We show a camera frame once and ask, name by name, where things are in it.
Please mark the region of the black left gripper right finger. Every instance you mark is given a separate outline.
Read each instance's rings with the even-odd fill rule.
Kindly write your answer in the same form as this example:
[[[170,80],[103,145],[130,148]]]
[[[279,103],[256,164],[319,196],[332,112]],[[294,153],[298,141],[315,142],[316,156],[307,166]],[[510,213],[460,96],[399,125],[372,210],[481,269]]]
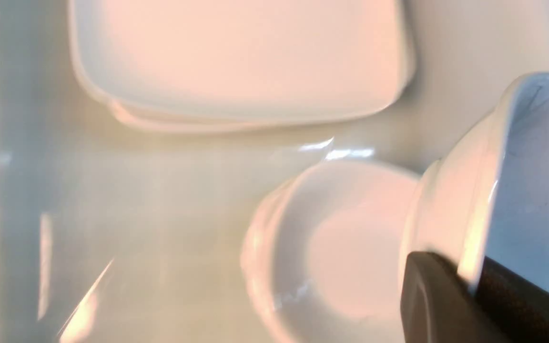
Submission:
[[[491,258],[475,299],[511,343],[549,343],[549,293]]]

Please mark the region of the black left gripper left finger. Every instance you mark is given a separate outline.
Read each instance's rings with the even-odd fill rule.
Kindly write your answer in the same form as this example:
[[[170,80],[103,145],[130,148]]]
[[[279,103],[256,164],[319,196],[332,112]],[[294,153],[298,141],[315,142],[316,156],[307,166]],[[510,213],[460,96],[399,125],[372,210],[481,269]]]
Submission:
[[[399,306],[406,343],[507,343],[457,277],[433,252],[406,258]]]

